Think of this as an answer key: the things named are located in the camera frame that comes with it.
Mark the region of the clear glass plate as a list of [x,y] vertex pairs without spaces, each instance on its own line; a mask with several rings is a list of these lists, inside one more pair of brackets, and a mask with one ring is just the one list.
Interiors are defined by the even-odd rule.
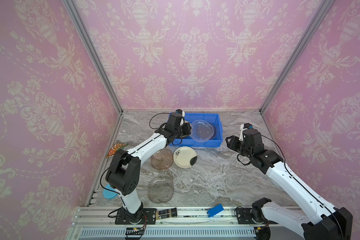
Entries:
[[204,120],[196,120],[191,123],[190,137],[199,143],[207,142],[215,136],[216,128]]
[[156,177],[148,186],[149,200],[155,204],[169,202],[174,195],[175,187],[173,180],[168,177]]

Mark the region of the cream plate with black patch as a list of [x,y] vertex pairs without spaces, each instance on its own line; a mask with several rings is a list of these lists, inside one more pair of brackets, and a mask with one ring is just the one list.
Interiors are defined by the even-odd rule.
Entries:
[[174,163],[180,168],[190,168],[197,162],[198,155],[190,147],[179,147],[173,155]]

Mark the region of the brown tinted glass plate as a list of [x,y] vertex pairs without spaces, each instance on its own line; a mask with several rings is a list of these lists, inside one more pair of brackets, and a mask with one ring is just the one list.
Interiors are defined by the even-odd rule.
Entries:
[[151,156],[151,166],[156,170],[166,170],[173,165],[173,151],[165,148]]

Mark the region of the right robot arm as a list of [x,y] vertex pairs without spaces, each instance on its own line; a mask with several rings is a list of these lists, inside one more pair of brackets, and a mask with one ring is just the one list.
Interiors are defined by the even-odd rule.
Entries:
[[287,167],[280,155],[266,150],[260,133],[247,129],[243,137],[226,138],[227,147],[248,158],[249,164],[281,187],[304,212],[302,215],[281,207],[267,198],[253,203],[258,222],[272,221],[293,231],[305,240],[349,240],[353,215],[344,207],[337,208],[304,183]]

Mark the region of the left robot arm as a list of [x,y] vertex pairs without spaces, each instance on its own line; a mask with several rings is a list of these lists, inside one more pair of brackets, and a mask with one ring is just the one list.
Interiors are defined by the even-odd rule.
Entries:
[[143,216],[144,209],[136,191],[141,165],[174,140],[189,136],[191,129],[191,123],[187,121],[172,129],[159,128],[141,144],[126,151],[119,149],[113,155],[111,164],[103,176],[112,191],[119,195],[124,214],[133,219],[133,222],[137,222]]

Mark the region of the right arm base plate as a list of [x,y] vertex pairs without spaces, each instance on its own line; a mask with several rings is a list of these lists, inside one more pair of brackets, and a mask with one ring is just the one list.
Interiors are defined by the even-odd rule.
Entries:
[[277,225],[277,223],[273,221],[257,222],[252,215],[251,208],[237,207],[234,209],[233,213],[239,225],[257,225],[260,227],[265,227],[266,225]]

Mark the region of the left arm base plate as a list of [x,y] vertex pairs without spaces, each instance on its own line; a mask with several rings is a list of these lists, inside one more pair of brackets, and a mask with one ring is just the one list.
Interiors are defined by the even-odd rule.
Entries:
[[156,212],[154,208],[143,208],[135,214],[129,213],[123,207],[117,209],[115,224],[116,225],[155,225]]

